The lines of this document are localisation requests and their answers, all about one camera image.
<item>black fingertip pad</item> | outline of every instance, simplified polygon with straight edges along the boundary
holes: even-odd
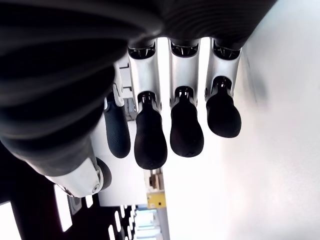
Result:
[[[207,122],[210,130],[224,138],[235,138],[241,130],[241,117],[231,96],[213,95],[206,103]]]
[[[131,148],[125,106],[117,106],[115,101],[108,101],[103,113],[109,149],[115,157],[125,158]]]
[[[102,161],[100,158],[96,157],[96,162],[97,162],[98,166],[100,167],[100,169],[102,171],[102,175],[103,175],[103,186],[100,190],[100,191],[102,191],[110,186],[110,184],[112,182],[112,175],[111,175],[111,171],[110,171],[109,167],[107,166],[107,164],[105,164],[104,161]]]
[[[192,158],[202,152],[204,142],[196,107],[188,99],[180,101],[171,110],[171,149],[181,157]]]
[[[146,105],[136,117],[135,161],[141,168],[153,170],[165,164],[167,155],[161,115],[151,105]]]

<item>silver metal bracket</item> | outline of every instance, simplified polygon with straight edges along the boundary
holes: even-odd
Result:
[[[160,80],[158,69],[157,40],[152,46],[128,49],[133,103],[136,113],[141,112],[139,94],[151,92],[155,96],[155,109],[161,113]]]
[[[198,104],[198,78],[199,78],[199,49],[200,40],[193,41],[192,46],[175,44],[171,39],[169,43],[170,63],[170,107],[179,102],[176,95],[177,88],[188,87],[193,91],[190,102],[197,107]]]
[[[241,49],[234,51],[217,46],[214,39],[210,38],[209,63],[204,93],[206,102],[218,93],[218,85],[215,82],[217,77],[224,77],[230,81],[227,93],[233,98],[241,51]]]

